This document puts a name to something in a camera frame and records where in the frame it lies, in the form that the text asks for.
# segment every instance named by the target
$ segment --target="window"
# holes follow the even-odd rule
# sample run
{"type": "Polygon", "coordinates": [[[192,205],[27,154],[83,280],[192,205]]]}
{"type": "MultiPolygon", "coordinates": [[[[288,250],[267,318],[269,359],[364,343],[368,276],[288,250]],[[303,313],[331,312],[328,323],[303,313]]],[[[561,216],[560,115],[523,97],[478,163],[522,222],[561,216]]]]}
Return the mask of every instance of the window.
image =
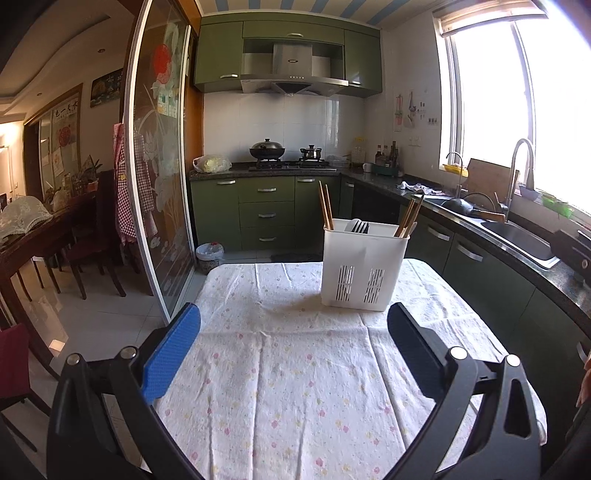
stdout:
{"type": "MultiPolygon", "coordinates": [[[[589,213],[591,48],[557,7],[547,13],[446,38],[458,96],[451,147],[465,159],[510,166],[517,140],[529,138],[536,188],[589,213]]],[[[521,181],[526,161],[522,146],[521,181]]]]}

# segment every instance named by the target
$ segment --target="table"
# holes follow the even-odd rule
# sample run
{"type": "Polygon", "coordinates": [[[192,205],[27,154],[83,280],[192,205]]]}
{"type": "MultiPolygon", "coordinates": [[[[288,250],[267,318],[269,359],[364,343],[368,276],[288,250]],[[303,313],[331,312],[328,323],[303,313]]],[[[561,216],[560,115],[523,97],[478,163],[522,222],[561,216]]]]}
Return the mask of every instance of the table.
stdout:
{"type": "MultiPolygon", "coordinates": [[[[59,375],[49,365],[53,355],[31,323],[31,319],[14,290],[11,277],[35,255],[35,252],[40,247],[56,241],[70,232],[73,225],[81,220],[87,220],[90,215],[94,215],[95,196],[93,192],[74,197],[70,204],[56,212],[53,218],[39,224],[29,233],[13,240],[0,249],[0,295],[4,298],[4,302],[15,321],[23,323],[27,327],[30,337],[30,349],[33,355],[56,379],[59,379],[59,375]]],[[[7,327],[9,327],[8,322],[0,319],[0,328],[7,327]]]]}
{"type": "MultiPolygon", "coordinates": [[[[221,265],[195,304],[202,330],[155,409],[209,478],[383,478],[430,414],[387,311],[320,302],[321,263],[221,265]]],[[[405,259],[391,303],[476,359],[507,351],[427,264],[405,259]]],[[[546,417],[533,391],[540,443],[546,417]]],[[[457,461],[474,397],[442,466],[457,461]]]]}

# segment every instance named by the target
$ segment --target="range hood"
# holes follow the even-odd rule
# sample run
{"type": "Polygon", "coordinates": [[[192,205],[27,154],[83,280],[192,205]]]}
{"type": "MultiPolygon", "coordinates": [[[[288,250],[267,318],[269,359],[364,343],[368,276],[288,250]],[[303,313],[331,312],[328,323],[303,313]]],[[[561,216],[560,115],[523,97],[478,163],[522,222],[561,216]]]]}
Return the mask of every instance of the range hood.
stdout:
{"type": "Polygon", "coordinates": [[[244,93],[321,96],[334,95],[349,86],[347,80],[312,75],[312,45],[287,43],[273,45],[272,73],[243,74],[240,83],[244,93]]]}

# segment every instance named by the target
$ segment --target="red chair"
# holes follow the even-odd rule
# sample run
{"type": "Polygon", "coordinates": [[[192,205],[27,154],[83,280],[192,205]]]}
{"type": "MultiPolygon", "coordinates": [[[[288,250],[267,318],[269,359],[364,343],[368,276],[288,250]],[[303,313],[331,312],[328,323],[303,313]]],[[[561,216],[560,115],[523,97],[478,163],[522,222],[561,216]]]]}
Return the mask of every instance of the red chair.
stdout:
{"type": "Polygon", "coordinates": [[[101,275],[105,273],[103,270],[103,264],[105,264],[119,295],[125,297],[125,290],[111,263],[111,252],[118,248],[119,241],[115,229],[115,182],[113,171],[108,170],[99,173],[99,188],[96,191],[96,232],[80,238],[72,248],[66,250],[66,258],[72,267],[72,273],[84,300],[86,300],[86,291],[79,269],[80,264],[88,260],[97,264],[101,275]]]}
{"type": "MultiPolygon", "coordinates": [[[[30,400],[47,416],[51,408],[37,395],[29,383],[29,334],[24,325],[0,332],[0,411],[18,402],[30,400]]],[[[37,448],[2,414],[0,418],[31,450],[37,448]]]]}

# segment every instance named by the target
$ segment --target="faucet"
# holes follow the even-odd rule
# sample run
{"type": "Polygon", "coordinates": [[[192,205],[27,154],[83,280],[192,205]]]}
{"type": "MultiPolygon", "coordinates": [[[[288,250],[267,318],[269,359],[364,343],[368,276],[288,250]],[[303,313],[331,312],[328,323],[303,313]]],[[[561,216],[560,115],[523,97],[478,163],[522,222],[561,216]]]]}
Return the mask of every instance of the faucet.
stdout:
{"type": "Polygon", "coordinates": [[[460,192],[462,191],[462,173],[464,172],[464,161],[462,159],[462,156],[456,152],[449,152],[445,158],[449,158],[450,155],[457,155],[458,157],[460,157],[460,174],[459,174],[459,180],[457,181],[457,188],[456,188],[456,198],[458,199],[460,197],[460,192]]]}
{"type": "Polygon", "coordinates": [[[505,198],[505,218],[509,218],[509,210],[511,209],[511,200],[513,199],[513,192],[515,190],[515,159],[517,158],[517,151],[521,144],[527,145],[527,150],[529,152],[528,157],[528,173],[526,178],[526,188],[528,190],[534,189],[534,147],[531,142],[527,138],[520,138],[517,143],[515,144],[515,149],[513,150],[513,157],[511,158],[511,171],[509,172],[509,188],[507,190],[507,197],[505,198]]]}

